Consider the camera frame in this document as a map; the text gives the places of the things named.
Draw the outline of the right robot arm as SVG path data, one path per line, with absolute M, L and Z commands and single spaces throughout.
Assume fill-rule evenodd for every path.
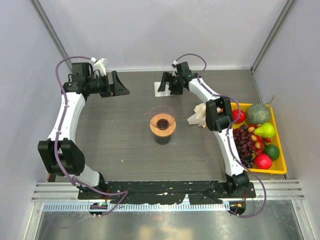
M 192 73 L 188 63 L 174 61 L 172 73 L 164 72 L 159 92 L 168 90 L 171 95 L 181 95 L 184 89 L 195 94 L 205 104 L 205 123 L 213 132 L 222 152 L 226 182 L 225 191 L 232 197 L 238 197 L 249 186 L 250 180 L 241 164 L 236 143 L 233 137 L 234 124 L 231 99 L 211 89 L 197 73 Z

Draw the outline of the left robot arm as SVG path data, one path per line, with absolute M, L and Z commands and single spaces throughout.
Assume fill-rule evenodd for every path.
M 129 90 L 120 81 L 117 72 L 111 72 L 109 83 L 106 72 L 107 59 L 76 62 L 65 83 L 60 83 L 61 105 L 55 125 L 46 140 L 37 149 L 50 175 L 66 177 L 72 184 L 89 188 L 96 199 L 107 193 L 104 177 L 85 163 L 85 155 L 76 145 L 76 130 L 81 112 L 91 95 L 102 98 L 128 95 Z

